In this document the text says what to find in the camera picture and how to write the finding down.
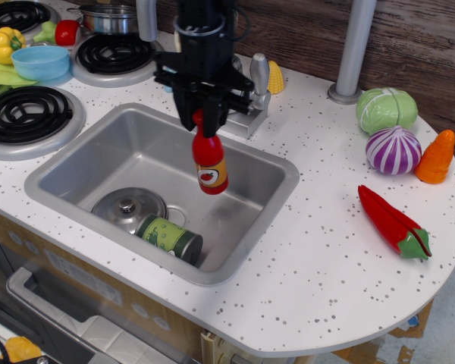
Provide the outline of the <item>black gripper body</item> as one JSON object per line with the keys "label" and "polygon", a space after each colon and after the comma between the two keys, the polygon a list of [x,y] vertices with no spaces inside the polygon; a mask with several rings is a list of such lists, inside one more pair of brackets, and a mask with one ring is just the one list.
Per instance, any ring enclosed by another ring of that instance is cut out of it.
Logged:
{"label": "black gripper body", "polygon": [[[230,110],[248,114],[252,111],[250,93],[253,82],[232,65],[236,25],[215,22],[212,25],[183,25],[176,22],[182,52],[159,52],[155,55],[155,80],[167,86],[179,86],[195,92],[201,99],[222,93]],[[176,70],[176,74],[164,71]]]}

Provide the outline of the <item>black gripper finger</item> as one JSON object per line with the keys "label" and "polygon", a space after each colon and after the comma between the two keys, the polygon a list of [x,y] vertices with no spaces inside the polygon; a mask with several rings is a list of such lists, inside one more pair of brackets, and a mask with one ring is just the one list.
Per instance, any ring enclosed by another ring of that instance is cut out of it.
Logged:
{"label": "black gripper finger", "polygon": [[226,122],[228,102],[222,93],[209,94],[203,101],[203,136],[215,137],[218,129]]}
{"label": "black gripper finger", "polygon": [[173,87],[173,94],[180,122],[185,129],[192,131],[196,126],[193,121],[193,114],[201,108],[201,99],[195,92],[179,86]]}

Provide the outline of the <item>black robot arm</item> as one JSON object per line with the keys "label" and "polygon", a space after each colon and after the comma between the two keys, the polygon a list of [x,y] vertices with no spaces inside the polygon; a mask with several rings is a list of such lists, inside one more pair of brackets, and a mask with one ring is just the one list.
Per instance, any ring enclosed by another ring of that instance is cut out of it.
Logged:
{"label": "black robot arm", "polygon": [[187,130],[203,110],[203,136],[214,137],[233,109],[251,108],[254,83],[233,66],[235,1],[179,1],[174,28],[180,52],[155,55],[155,81],[173,90],[180,121]]}

